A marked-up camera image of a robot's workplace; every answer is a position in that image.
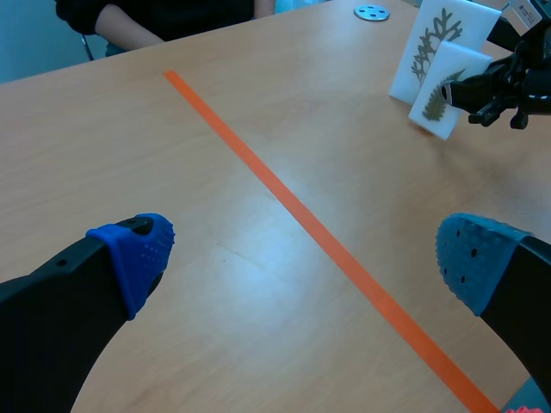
person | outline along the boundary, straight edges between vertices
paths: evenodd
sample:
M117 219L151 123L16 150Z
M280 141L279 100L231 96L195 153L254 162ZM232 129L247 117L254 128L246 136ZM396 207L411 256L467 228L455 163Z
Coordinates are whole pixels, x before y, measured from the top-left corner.
M80 34L102 36L108 55L273 15L275 8L276 0L56 0L58 17Z

plant picture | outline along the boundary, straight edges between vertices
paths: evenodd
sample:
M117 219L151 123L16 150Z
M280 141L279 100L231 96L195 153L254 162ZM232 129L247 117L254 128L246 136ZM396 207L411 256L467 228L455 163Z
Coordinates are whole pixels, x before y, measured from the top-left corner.
M420 36L421 44L418 45L418 54L413 56L412 72L417 77L420 84L423 84L424 78L430 68L430 63L436 54L440 43L444 40L453 41L461 37L461 20L452 23L453 13L448 13L442 8L442 16L435 17L434 31L429 28L424 30L424 35Z
M423 116L425 119L440 121L440 119L444 116L447 105L446 101L444 101L444 98L442 97L441 88L446 82L458 80L459 76L461 76L464 71L465 69L462 71L457 71L453 75L446 77L432 90L429 101L425 105L423 111Z

table surface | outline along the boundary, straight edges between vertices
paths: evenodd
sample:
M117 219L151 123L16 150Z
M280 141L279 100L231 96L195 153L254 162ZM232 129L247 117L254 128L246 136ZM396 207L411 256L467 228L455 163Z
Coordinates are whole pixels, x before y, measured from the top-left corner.
M463 118L447 142L387 96L417 11L340 0L0 86L0 280L90 227L155 211L163 282L74 411L459 412L422 362L164 78L177 71L502 406L527 379L444 285L457 211L551 238L549 120ZM503 53L489 46L487 52Z

blue gripper pad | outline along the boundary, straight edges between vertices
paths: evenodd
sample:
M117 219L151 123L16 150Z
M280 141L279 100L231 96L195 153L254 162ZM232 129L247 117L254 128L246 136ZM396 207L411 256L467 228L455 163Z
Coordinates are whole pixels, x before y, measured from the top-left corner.
M166 270L175 235L172 224L162 215L142 213L136 216L153 219L149 234L135 234L115 224L86 233L87 237L98 238L108 246L130 320L144 306L153 282Z
M468 213L456 213L440 224L436 234L440 274L475 316L486 309L515 248L529 235Z

orange tape line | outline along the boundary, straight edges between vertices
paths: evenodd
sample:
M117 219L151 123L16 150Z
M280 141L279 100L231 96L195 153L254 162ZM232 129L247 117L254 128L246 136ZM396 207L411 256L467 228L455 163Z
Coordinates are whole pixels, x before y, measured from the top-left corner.
M475 413L499 412L482 391L436 345L356 258L318 221L247 144L174 71L164 74L197 113L241 158L269 191L343 270L377 311L398 331L446 386Z

